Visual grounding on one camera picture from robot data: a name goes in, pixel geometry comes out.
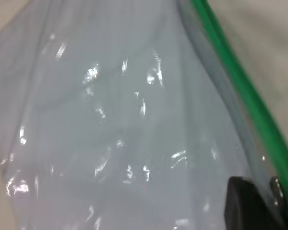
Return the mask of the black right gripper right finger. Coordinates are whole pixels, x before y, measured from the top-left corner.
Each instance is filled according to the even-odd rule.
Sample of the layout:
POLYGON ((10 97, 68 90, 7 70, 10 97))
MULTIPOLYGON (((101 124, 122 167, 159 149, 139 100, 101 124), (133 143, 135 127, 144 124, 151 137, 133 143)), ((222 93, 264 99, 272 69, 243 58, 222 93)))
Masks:
POLYGON ((273 176, 269 185, 274 196, 274 204, 282 218, 285 229, 288 230, 288 203, 281 182, 277 176, 273 176))

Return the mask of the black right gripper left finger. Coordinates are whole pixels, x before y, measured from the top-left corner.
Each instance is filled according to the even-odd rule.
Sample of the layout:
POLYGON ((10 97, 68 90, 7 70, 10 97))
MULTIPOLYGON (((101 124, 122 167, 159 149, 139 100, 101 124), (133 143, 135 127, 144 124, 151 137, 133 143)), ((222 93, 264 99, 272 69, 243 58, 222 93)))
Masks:
POLYGON ((255 185, 238 176, 228 180, 224 208, 227 230, 285 230, 272 214, 255 185))

